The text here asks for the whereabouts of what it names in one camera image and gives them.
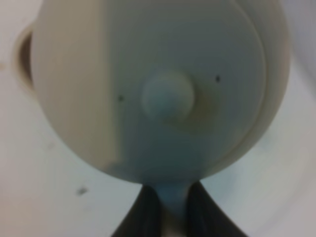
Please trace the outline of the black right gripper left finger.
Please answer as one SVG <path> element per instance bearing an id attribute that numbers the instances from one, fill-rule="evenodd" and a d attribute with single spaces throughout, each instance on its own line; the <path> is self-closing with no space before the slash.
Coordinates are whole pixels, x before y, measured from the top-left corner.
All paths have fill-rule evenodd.
<path id="1" fill-rule="evenodd" d="M 114 237 L 161 237 L 162 207 L 155 190 L 144 185 Z"/>

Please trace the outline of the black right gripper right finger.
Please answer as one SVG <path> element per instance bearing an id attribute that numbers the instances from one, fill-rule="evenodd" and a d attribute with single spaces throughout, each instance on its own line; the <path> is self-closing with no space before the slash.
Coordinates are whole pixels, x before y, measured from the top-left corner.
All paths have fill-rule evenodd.
<path id="1" fill-rule="evenodd" d="M 188 237 L 246 237 L 220 209 L 201 182 L 189 189 L 186 234 Z"/>

